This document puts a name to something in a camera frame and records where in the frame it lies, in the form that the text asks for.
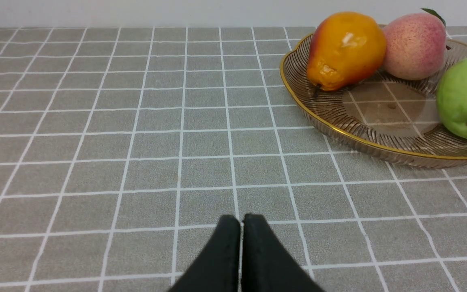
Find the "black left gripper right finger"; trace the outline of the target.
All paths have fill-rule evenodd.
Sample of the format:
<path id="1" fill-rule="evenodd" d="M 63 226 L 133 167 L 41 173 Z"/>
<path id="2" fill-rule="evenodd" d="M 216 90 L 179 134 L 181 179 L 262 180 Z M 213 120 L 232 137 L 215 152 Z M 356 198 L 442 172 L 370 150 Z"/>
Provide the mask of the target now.
<path id="1" fill-rule="evenodd" d="M 245 214 L 243 292 L 323 292 L 284 248 L 265 217 Z"/>

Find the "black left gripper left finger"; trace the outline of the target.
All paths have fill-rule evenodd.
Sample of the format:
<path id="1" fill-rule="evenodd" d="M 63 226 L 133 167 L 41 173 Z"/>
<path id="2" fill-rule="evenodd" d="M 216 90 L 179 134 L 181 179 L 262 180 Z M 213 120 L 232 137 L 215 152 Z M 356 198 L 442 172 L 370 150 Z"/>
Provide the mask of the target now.
<path id="1" fill-rule="evenodd" d="M 240 223 L 222 215 L 206 245 L 170 292 L 236 292 L 239 281 Z"/>

